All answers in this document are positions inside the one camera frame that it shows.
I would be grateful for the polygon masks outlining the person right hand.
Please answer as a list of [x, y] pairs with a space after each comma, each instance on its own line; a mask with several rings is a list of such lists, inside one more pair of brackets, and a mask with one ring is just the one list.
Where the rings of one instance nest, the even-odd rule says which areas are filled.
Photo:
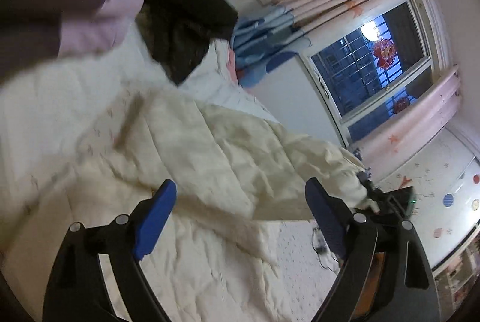
[[382, 278], [384, 260], [385, 254], [383, 252], [374, 254], [367, 280], [364, 284], [364, 288], [354, 311], [354, 319], [367, 315], [370, 309], [373, 307], [377, 290], [380, 285], [380, 280]]

